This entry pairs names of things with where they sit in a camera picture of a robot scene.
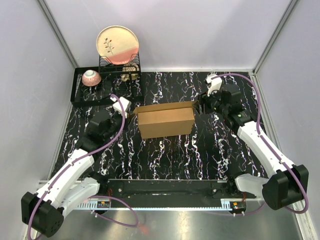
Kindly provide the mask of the brown cardboard box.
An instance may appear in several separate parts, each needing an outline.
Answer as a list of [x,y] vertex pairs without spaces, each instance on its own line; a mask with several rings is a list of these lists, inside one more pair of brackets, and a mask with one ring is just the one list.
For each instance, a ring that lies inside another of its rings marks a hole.
[[195,123],[195,101],[136,107],[137,125],[142,139],[189,135]]

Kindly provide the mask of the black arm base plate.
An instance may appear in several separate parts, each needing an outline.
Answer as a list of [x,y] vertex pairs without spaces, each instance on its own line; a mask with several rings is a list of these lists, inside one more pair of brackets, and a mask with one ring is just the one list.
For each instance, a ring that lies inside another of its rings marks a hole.
[[254,199],[251,193],[232,189],[226,180],[168,180],[168,179],[109,179],[104,184],[108,192],[117,198],[131,195],[200,195],[221,199]]

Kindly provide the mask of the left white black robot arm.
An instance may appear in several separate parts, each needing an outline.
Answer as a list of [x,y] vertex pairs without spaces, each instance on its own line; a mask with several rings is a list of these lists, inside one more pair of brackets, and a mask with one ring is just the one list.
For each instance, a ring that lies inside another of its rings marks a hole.
[[35,193],[26,192],[21,198],[22,222],[31,230],[52,237],[61,227],[65,217],[85,200],[109,194],[108,178],[92,171],[77,186],[78,178],[91,167],[103,151],[120,136],[126,125],[127,110],[109,115],[101,110],[89,121],[84,135],[61,169]]

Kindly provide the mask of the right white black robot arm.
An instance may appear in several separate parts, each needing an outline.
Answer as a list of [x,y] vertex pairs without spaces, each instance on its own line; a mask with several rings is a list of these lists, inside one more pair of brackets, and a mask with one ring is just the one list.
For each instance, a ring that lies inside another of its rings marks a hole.
[[224,123],[249,147],[266,171],[267,178],[249,173],[236,174],[227,185],[228,195],[239,198],[250,193],[263,198],[273,210],[287,208],[299,201],[309,207],[307,188],[309,171],[304,165],[289,160],[261,129],[258,119],[242,105],[241,92],[237,85],[226,84],[219,90],[207,91],[198,97],[200,114],[217,113]]

